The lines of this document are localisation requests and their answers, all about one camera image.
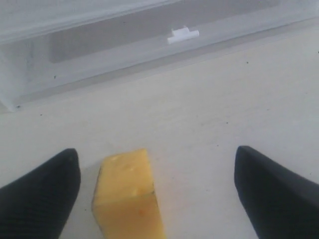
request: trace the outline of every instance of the cheese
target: cheese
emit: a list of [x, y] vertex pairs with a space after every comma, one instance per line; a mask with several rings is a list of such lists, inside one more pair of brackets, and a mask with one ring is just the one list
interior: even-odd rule
[[165, 239], [147, 151], [105, 158], [93, 214], [107, 239]]

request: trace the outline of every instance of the plastic bin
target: plastic bin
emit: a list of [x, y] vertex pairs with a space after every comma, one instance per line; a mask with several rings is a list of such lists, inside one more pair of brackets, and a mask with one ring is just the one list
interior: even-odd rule
[[0, 101], [319, 15], [319, 0], [0, 2]]

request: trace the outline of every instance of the yellow cheese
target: yellow cheese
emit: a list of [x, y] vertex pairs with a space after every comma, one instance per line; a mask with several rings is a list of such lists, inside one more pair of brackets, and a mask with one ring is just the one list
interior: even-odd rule
[[93, 214], [107, 239], [165, 239], [147, 151], [105, 158]]

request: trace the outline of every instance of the container lid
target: container lid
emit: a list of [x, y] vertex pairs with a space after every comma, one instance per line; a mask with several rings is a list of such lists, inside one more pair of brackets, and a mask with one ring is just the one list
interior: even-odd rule
[[0, 44], [175, 1], [178, 0], [2, 0]]

